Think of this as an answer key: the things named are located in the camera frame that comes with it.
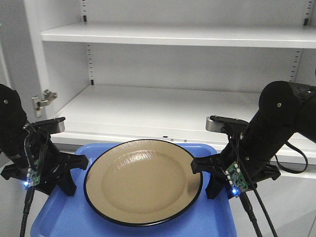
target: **cabinet hinge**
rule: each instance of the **cabinet hinge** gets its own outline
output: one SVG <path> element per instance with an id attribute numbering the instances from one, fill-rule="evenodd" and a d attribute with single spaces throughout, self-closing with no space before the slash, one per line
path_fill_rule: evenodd
<path id="1" fill-rule="evenodd" d="M 40 117 L 42 115 L 43 107 L 50 105 L 50 103 L 57 98 L 56 92 L 51 92 L 49 90 L 45 90 L 43 92 L 44 100 L 40 100 L 38 96 L 34 96 L 32 98 L 34 111 L 36 117 Z"/>

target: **blue tray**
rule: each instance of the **blue tray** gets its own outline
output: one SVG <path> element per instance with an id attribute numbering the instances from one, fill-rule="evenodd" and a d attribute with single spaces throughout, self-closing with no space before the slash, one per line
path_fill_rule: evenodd
<path id="1" fill-rule="evenodd" d="M 86 155 L 89 165 L 114 143 L 89 144 L 76 151 Z M 179 144 L 194 157 L 216 153 L 205 144 Z M 200 196 L 185 213 L 168 222 L 148 227 L 128 227 L 112 223 L 99 216 L 87 203 L 83 193 L 86 170 L 73 169 L 77 190 L 65 195 L 56 187 L 33 223 L 31 237 L 236 237 L 236 229 L 227 194 L 223 190 L 215 200 L 206 198 L 205 188 L 210 177 L 203 173 Z"/>

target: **wire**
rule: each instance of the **wire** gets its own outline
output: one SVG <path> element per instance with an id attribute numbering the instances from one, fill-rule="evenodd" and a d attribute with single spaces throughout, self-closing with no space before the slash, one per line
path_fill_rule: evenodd
<path id="1" fill-rule="evenodd" d="M 234 153 L 237 155 L 237 149 L 236 149 L 236 147 L 234 146 L 234 144 L 232 143 L 232 140 L 231 140 L 230 136 L 228 136 L 228 142 L 229 142 L 229 144 L 231 145 L 231 147 L 232 147 Z M 256 187 L 255 187 L 255 185 L 254 185 L 254 183 L 252 182 L 252 180 L 251 180 L 251 178 L 250 178 L 250 175 L 248 174 L 247 170 L 245 169 L 245 166 L 243 165 L 241 159 L 239 159 L 239 162 L 240 162 L 240 165 L 241 165 L 242 170 L 244 171 L 244 173 L 245 173 L 245 175 L 246 175 L 246 178 L 247 178 L 248 182 L 250 183 L 250 185 L 251 185 L 251 187 L 252 187 L 252 189 L 253 189 L 253 191 L 254 191 L 254 193 L 255 193 L 257 199 L 258 199 L 258 202 L 259 202 L 259 204 L 260 204 L 260 206 L 261 206 L 261 209 L 262 209 L 263 213 L 265 214 L 265 217 L 266 217 L 266 219 L 267 219 L 267 221 L 268 221 L 268 224 L 269 224 L 269 226 L 270 226 L 270 229 L 271 229 L 271 231 L 272 231 L 273 236 L 274 236 L 274 237 L 277 237 L 277 233 L 276 233 L 276 230 L 275 230 L 275 228 L 274 228 L 274 226 L 273 226 L 273 223 L 272 223 L 272 221 L 271 221 L 271 219 L 270 219 L 270 216 L 269 216 L 269 214 L 268 214 L 268 212 L 267 212 L 267 210 L 266 210 L 266 208 L 265 208 L 265 206 L 264 206 L 264 204 L 263 204 L 263 202 L 262 202 L 262 199 L 260 198 L 260 195 L 259 195 L 259 193 L 258 193 L 258 191 L 257 191 L 257 189 L 256 189 Z"/>
<path id="2" fill-rule="evenodd" d="M 21 222 L 20 237 L 24 237 L 24 235 L 25 235 L 26 223 L 27 223 L 27 219 L 28 219 L 28 216 L 30 213 L 31 204 L 32 204 L 33 197 L 34 197 L 34 192 L 35 192 L 34 186 L 30 186 L 26 191 L 25 201 L 24 201 L 24 209 L 23 209 L 23 217 L 22 217 L 22 222 Z"/>
<path id="3" fill-rule="evenodd" d="M 29 162 L 30 167 L 32 168 L 32 170 L 37 171 L 38 169 L 36 168 L 34 164 L 32 153 L 30 151 L 30 137 L 33 134 L 33 131 L 31 129 L 29 130 L 28 128 L 29 126 L 27 126 L 26 128 L 23 128 L 24 130 L 28 132 L 28 135 L 24 139 L 24 151 L 25 151 L 25 155 Z"/>
<path id="4" fill-rule="evenodd" d="M 255 229 L 257 237 L 262 237 L 262 233 L 261 233 L 259 225 L 257 223 L 256 216 L 253 213 L 252 205 L 250 203 L 250 200 L 249 200 L 246 192 L 242 192 L 239 195 L 239 198 L 240 198 L 241 204 L 243 206 L 243 209 L 247 212 L 247 214 L 249 216 L 249 219 L 250 219 L 250 221 L 251 221 L 251 223 L 253 225 L 253 228 Z"/>
<path id="5" fill-rule="evenodd" d="M 305 155 L 300 149 L 298 149 L 297 147 L 293 146 L 293 145 L 290 144 L 289 142 L 286 142 L 285 144 L 286 144 L 289 148 L 295 150 L 296 152 L 298 152 L 299 154 L 301 154 L 301 155 L 304 157 L 304 160 L 305 160 L 305 167 L 304 167 L 303 170 L 295 170 L 295 169 L 290 169 L 290 168 L 284 167 L 283 165 L 281 165 L 281 164 L 278 162 L 277 156 L 275 155 L 277 165 L 279 166 L 280 169 L 282 169 L 282 170 L 284 170 L 285 172 L 288 172 L 288 173 L 292 173 L 292 174 L 300 174 L 300 173 L 303 173 L 303 172 L 307 169 L 307 166 L 308 166 L 308 160 L 307 160 L 306 155 Z"/>

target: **cabinet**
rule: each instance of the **cabinet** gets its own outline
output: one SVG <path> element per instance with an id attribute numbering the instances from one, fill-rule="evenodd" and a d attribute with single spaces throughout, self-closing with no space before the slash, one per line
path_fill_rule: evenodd
<path id="1" fill-rule="evenodd" d="M 34 74 L 19 80 L 37 95 L 58 93 L 39 118 L 66 117 L 55 143 L 152 138 L 220 151 L 227 138 L 205 131 L 207 116 L 249 121 L 268 83 L 316 84 L 314 3 L 24 0 Z M 20 93 L 23 101 L 36 95 Z M 299 134 L 290 142 L 316 164 L 314 143 Z M 278 154 L 299 162 L 287 147 Z"/>

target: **plate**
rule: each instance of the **plate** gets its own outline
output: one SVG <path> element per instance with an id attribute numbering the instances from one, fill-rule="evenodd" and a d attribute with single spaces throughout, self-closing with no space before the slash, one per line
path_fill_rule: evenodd
<path id="1" fill-rule="evenodd" d="M 193 156 L 176 144 L 136 140 L 101 155 L 89 168 L 84 194 L 102 217 L 127 226 L 171 220 L 198 198 L 202 174 L 193 174 Z"/>

